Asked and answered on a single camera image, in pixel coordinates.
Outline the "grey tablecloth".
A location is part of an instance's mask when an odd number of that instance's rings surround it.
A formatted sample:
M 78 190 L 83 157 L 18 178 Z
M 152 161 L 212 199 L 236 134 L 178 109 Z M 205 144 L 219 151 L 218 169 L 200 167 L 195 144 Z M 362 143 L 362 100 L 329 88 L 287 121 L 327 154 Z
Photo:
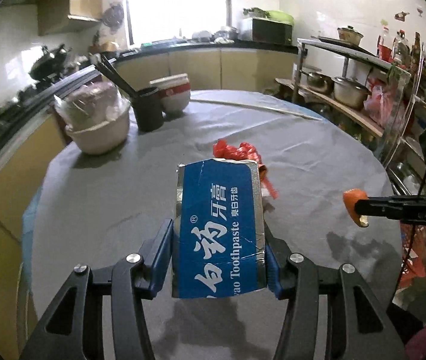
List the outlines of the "grey tablecloth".
M 201 99 L 283 106 L 251 92 L 200 91 Z M 279 197 L 265 219 L 293 252 L 322 267 L 355 266 L 382 306 L 393 295 L 400 265 L 399 225 L 382 218 L 357 227 L 342 193 L 392 189 L 372 151 L 331 122 L 300 106 L 306 117 L 215 102 L 187 105 L 152 133 L 131 122 L 127 141 L 92 157 L 75 143 L 50 162 L 32 230 L 31 289 L 38 317 L 79 263 L 108 267 L 153 239 L 175 218 L 177 166 L 212 157 L 219 139 L 255 146 Z M 76 274 L 86 276 L 87 272 Z M 272 359 L 286 303 L 267 289 L 226 299 L 172 297 L 172 271 L 145 319 L 156 359 Z

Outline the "black wok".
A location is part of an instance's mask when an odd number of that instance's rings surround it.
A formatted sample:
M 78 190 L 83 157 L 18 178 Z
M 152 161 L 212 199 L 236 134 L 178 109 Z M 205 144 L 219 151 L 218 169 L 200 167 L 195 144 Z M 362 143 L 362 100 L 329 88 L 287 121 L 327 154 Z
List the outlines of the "black wok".
M 71 48 L 61 44 L 56 49 L 49 49 L 46 45 L 43 45 L 41 51 L 42 56 L 33 63 L 29 72 L 29 76 L 36 81 L 60 74 L 69 59 Z

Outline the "microwave oven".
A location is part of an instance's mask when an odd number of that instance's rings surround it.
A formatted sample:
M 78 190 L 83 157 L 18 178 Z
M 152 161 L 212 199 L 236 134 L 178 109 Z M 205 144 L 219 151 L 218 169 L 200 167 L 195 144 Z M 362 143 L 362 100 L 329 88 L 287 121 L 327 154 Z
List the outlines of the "microwave oven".
M 250 17 L 243 19 L 238 28 L 238 38 L 275 45 L 292 44 L 293 26 L 270 19 Z

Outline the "stacked red white bowls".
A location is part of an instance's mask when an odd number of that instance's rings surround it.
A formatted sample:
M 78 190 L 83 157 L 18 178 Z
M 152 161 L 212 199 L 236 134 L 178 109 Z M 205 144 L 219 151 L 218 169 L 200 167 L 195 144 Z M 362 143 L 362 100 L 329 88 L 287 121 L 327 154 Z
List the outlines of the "stacked red white bowls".
M 178 114 L 189 104 L 191 84 L 187 73 L 151 80 L 149 85 L 158 89 L 163 112 L 167 115 Z

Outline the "black chopstick holder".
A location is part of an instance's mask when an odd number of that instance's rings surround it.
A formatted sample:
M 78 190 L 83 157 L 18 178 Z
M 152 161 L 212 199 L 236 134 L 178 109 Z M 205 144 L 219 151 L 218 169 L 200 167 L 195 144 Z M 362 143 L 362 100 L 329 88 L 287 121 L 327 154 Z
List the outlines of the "black chopstick holder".
M 149 133 L 163 126 L 164 116 L 157 87 L 140 89 L 131 103 L 137 127 L 142 133 Z

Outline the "metal storage shelf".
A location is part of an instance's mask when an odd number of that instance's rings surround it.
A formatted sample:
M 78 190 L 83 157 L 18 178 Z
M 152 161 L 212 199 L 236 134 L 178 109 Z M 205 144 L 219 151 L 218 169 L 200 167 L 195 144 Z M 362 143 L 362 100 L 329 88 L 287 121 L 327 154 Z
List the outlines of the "metal storage shelf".
M 369 147 L 387 171 L 397 194 L 426 194 L 426 159 L 420 135 L 426 130 L 426 52 L 416 54 L 414 73 L 390 58 L 348 41 L 298 40 L 299 56 L 313 49 L 343 58 L 339 76 L 327 76 L 304 61 L 289 79 L 278 79 L 279 95 L 321 106 L 325 118 Z

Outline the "blue toothpaste box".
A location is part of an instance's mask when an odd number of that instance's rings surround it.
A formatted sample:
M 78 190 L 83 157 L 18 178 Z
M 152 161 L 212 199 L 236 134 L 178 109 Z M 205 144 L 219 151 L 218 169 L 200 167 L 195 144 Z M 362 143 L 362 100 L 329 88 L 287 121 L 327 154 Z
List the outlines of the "blue toothpaste box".
M 226 298 L 266 285 L 260 167 L 210 158 L 177 168 L 172 294 Z

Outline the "long white stick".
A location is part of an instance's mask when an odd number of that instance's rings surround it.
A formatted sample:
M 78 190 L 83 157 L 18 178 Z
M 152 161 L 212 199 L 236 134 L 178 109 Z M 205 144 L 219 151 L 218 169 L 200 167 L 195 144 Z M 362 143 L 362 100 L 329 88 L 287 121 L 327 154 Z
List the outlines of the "long white stick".
M 314 121 L 324 120 L 323 118 L 320 118 L 320 117 L 306 115 L 306 114 L 296 112 L 296 111 L 282 110 L 282 109 L 274 108 L 274 107 L 271 107 L 271 106 L 255 105 L 255 104 L 250 104 L 250 103 L 226 102 L 226 101 L 222 101 L 222 100 L 199 99 L 199 98 L 198 99 L 192 99 L 192 100 L 190 100 L 190 102 L 217 104 L 217 105 L 229 106 L 229 107 L 241 107 L 241 108 L 251 109 L 251 110 L 256 110 L 256 111 L 268 111 L 268 112 L 281 114 L 281 115 L 284 115 L 284 116 L 294 116 L 294 117 L 299 117 L 301 119 L 314 120 Z

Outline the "steel pot on shelf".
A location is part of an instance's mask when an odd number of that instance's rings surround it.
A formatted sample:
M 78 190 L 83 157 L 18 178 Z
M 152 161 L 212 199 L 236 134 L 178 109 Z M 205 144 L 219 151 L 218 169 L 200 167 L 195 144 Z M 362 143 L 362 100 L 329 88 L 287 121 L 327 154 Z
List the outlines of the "steel pot on shelf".
M 333 77 L 333 96 L 341 104 L 360 111 L 371 94 L 364 85 L 345 77 Z

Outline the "red plastic bag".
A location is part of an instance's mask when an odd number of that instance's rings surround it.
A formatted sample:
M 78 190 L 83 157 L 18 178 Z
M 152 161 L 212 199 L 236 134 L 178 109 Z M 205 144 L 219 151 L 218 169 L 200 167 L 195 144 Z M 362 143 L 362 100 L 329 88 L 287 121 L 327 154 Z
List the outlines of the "red plastic bag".
M 239 146 L 229 145 L 225 139 L 219 139 L 212 147 L 212 153 L 215 158 L 229 160 L 253 160 L 256 161 L 259 168 L 259 179 L 261 188 L 268 193 L 267 196 L 277 199 L 279 193 L 274 189 L 271 181 L 268 179 L 268 169 L 263 163 L 260 153 L 256 147 L 248 142 L 242 142 Z

